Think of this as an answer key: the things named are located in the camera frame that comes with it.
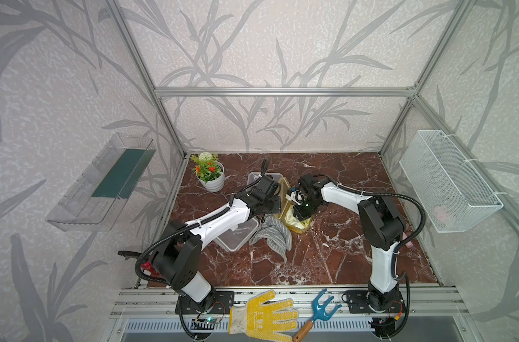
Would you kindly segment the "clear plastic lunch box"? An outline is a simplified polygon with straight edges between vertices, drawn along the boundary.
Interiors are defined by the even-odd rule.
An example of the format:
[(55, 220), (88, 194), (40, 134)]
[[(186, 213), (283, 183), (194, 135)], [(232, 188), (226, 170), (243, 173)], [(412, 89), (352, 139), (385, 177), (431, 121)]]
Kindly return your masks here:
[(277, 190), (279, 185), (279, 180), (282, 178), (282, 175), (279, 173), (265, 173), (261, 175), (260, 172), (251, 172), (248, 175), (248, 183), (247, 186), (249, 188), (257, 188), (263, 192), (267, 191), (275, 191)]

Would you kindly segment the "grey striped cleaning cloth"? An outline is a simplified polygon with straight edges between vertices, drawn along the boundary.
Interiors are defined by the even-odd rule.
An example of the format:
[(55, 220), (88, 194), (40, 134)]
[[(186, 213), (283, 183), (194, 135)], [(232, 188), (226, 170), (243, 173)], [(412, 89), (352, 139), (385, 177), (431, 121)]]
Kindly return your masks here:
[(292, 249), (292, 235), (289, 229), (275, 215), (265, 215), (259, 223), (258, 231), (249, 240), (249, 245), (265, 239), (268, 247), (287, 262), (287, 252)]

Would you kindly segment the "clear lunch box lid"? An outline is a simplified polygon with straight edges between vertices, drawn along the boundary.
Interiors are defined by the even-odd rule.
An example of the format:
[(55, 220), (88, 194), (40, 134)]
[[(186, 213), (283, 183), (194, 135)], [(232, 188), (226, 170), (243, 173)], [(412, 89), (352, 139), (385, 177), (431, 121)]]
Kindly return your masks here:
[(260, 223), (256, 218), (229, 229), (217, 237), (214, 242), (226, 252), (236, 252), (241, 249), (258, 231)]

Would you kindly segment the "green yellow cloth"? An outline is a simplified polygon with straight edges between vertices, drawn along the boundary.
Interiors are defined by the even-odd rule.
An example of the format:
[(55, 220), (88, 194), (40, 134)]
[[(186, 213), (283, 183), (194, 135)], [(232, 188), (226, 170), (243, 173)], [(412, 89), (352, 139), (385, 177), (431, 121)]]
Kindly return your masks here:
[(302, 221), (299, 221), (294, 216), (294, 207), (293, 206), (291, 206), (287, 210), (287, 213), (284, 218), (284, 222), (289, 228), (298, 229), (298, 230), (303, 230), (305, 228), (305, 225), (302, 223)]

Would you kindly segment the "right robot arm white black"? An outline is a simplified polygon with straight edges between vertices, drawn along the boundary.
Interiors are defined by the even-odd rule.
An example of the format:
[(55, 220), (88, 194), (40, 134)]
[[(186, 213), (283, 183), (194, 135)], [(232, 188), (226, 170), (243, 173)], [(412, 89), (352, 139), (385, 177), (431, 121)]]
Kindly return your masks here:
[[(293, 216), (302, 222), (317, 213), (322, 205), (335, 204), (359, 215), (363, 235), (372, 248), (372, 274), (368, 284), (368, 305), (374, 312), (386, 311), (400, 295), (396, 273), (400, 249), (411, 242), (426, 224), (426, 211), (414, 198), (396, 193), (364, 192), (348, 188), (331, 179), (316, 180), (305, 175), (299, 185), (287, 191), (293, 202)], [(404, 235), (405, 222), (394, 199), (410, 202), (420, 214), (418, 227)]]

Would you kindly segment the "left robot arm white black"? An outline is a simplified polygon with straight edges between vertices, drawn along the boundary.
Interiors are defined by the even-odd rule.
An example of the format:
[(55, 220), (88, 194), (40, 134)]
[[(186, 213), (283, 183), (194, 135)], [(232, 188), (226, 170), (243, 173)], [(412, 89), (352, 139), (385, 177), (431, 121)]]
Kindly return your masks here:
[(199, 272), (202, 250), (226, 231), (258, 215), (279, 213), (279, 188), (278, 183), (255, 185), (237, 192), (227, 204), (199, 219), (170, 222), (163, 237), (138, 256), (136, 275), (147, 282), (165, 284), (197, 304), (209, 304), (215, 290)]

